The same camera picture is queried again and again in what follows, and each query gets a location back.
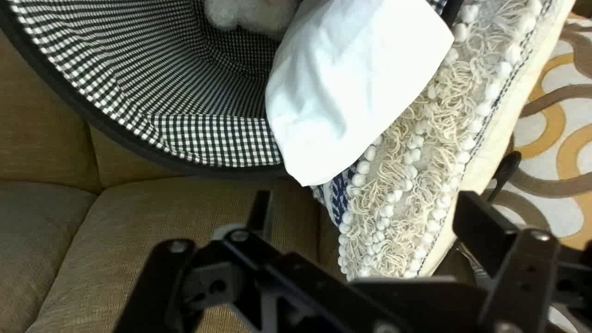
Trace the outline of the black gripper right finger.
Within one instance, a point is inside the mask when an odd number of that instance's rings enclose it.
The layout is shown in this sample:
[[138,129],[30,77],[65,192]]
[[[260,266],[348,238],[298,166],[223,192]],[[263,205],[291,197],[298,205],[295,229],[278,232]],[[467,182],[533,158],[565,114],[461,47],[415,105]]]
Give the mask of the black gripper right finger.
[[592,325],[592,245],[565,245],[552,231],[517,227],[476,192],[458,197],[454,231],[493,277],[478,316],[482,333],[546,333],[550,306]]

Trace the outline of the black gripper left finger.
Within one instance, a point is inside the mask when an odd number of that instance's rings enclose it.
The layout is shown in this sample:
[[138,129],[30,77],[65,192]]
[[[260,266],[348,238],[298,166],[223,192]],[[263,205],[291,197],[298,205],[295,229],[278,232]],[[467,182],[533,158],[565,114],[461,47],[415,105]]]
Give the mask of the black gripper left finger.
[[204,247],[160,242],[115,333],[195,333],[215,306],[230,306],[252,333],[397,333],[369,295],[247,229]]

